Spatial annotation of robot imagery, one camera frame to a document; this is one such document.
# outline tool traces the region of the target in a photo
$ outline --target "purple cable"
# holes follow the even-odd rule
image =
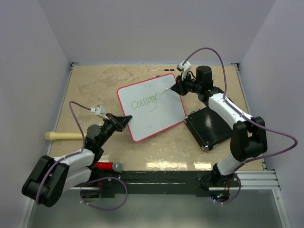
[[[224,74],[224,84],[225,84],[225,90],[224,90],[224,97],[226,97],[226,93],[227,93],[227,79],[226,79],[226,71],[225,71],[225,68],[224,68],[224,63],[223,63],[223,60],[222,58],[220,57],[219,53],[214,50],[213,48],[210,48],[210,47],[202,47],[202,48],[199,48],[197,49],[196,51],[193,51],[187,58],[186,60],[184,61],[183,65],[197,52],[201,51],[201,50],[210,50],[210,51],[213,51],[219,58],[219,61],[220,61],[220,64],[222,65],[222,69],[223,69],[223,74]]]
[[[91,183],[94,183],[94,182],[98,182],[98,181],[102,181],[102,180],[106,180],[106,179],[114,179],[114,180],[117,180],[119,182],[121,182],[121,184],[123,185],[124,189],[125,189],[125,198],[124,200],[122,201],[121,204],[119,204],[118,206],[114,207],[114,208],[102,208],[102,207],[99,207],[99,206],[96,206],[96,205],[93,205],[93,204],[90,204],[88,202],[86,202],[83,198],[82,198],[82,192],[80,191],[80,199],[81,199],[81,202],[84,202],[86,205],[92,207],[92,208],[95,208],[95,209],[99,209],[99,210],[107,210],[107,211],[111,211],[111,210],[116,210],[116,209],[119,209],[126,201],[127,201],[127,198],[128,198],[128,189],[127,189],[127,186],[126,184],[116,178],[116,177],[103,177],[103,178],[99,178],[97,180],[92,180],[92,181],[88,181],[86,182],[86,184],[91,184]]]
[[[76,122],[76,124],[77,124],[77,126],[78,126],[78,128],[79,128],[79,130],[80,130],[81,136],[82,136],[82,147],[81,147],[81,152],[82,152],[82,151],[84,150],[84,148],[85,148],[86,138],[85,138],[84,132],[83,132],[82,129],[81,129],[80,123],[79,123],[79,121],[77,120],[77,117],[76,117],[76,115],[75,115],[75,113],[74,113],[74,111],[73,111],[72,104],[76,104],[76,105],[78,105],[78,106],[80,106],[80,107],[82,107],[82,108],[84,108],[84,109],[86,109],[86,110],[91,110],[91,109],[90,109],[90,108],[87,108],[87,107],[85,107],[85,106],[83,106],[83,105],[81,105],[81,104],[79,104],[79,103],[77,103],[77,102],[75,102],[75,101],[70,101],[70,102],[68,103],[68,106],[70,107],[71,113],[72,113],[72,115],[73,115],[73,117],[74,117],[74,120],[75,120],[75,122]]]
[[[197,49],[196,51],[192,52],[192,53],[186,58],[186,60],[184,61],[183,65],[184,65],[184,64],[185,64],[185,63],[186,63],[186,62],[187,62],[195,53],[197,53],[198,51],[201,51],[201,50],[211,50],[211,51],[213,51],[213,52],[218,56],[218,58],[219,58],[219,60],[220,60],[220,63],[221,63],[221,65],[222,65],[223,74],[224,74],[225,90],[224,90],[224,94],[223,94],[223,99],[224,99],[224,101],[227,103],[227,105],[228,105],[229,107],[231,107],[231,108],[232,108],[234,111],[236,111],[239,115],[242,115],[242,113],[241,113],[238,109],[236,109],[236,108],[228,101],[228,99],[226,99],[226,93],[227,93],[226,72],[225,72],[223,60],[222,60],[222,58],[220,57],[220,55],[218,54],[218,52],[217,52],[216,50],[214,50],[214,49],[212,49],[212,48],[210,48],[210,47],[202,47],[202,48],[200,48],[200,49]],[[248,159],[247,161],[245,161],[245,162],[241,163],[239,166],[237,166],[237,167],[234,169],[234,172],[236,172],[239,168],[241,168],[243,165],[245,165],[245,164],[248,163],[248,162],[252,162],[252,161],[255,161],[255,160],[262,159],[262,158],[270,158],[270,157],[273,157],[273,156],[276,156],[276,155],[285,153],[285,152],[287,152],[287,151],[289,151],[289,150],[291,150],[291,149],[293,149],[294,147],[297,146],[298,140],[297,140],[294,136],[292,136],[292,135],[290,135],[290,134],[288,134],[288,133],[284,133],[284,132],[281,132],[281,131],[277,131],[277,130],[274,130],[274,129],[271,129],[271,128],[268,128],[268,127],[264,127],[264,126],[262,126],[262,125],[259,125],[259,124],[257,124],[256,122],[254,122],[254,121],[250,120],[249,118],[247,118],[246,116],[242,116],[242,117],[243,117],[245,120],[247,120],[248,122],[250,122],[251,124],[253,124],[254,126],[257,126],[257,127],[261,128],[261,129],[263,129],[263,130],[266,130],[266,131],[269,131],[269,132],[273,132],[273,133],[276,133],[276,134],[280,134],[280,135],[284,135],[284,136],[286,136],[286,137],[288,137],[288,138],[291,138],[292,140],[294,140],[294,144],[291,145],[290,147],[287,147],[286,149],[281,150],[281,151],[276,152],[276,153],[272,153],[272,154],[265,155],[265,156],[260,156],[260,157],[257,157],[257,158]],[[238,179],[238,182],[239,182],[239,188],[238,188],[237,193],[236,193],[231,199],[229,199],[229,200],[227,200],[226,202],[223,202],[223,203],[229,203],[229,202],[231,202],[231,201],[234,200],[234,199],[238,196],[238,194],[240,193],[240,190],[241,190],[241,180],[240,180],[239,177],[237,177],[237,179]]]

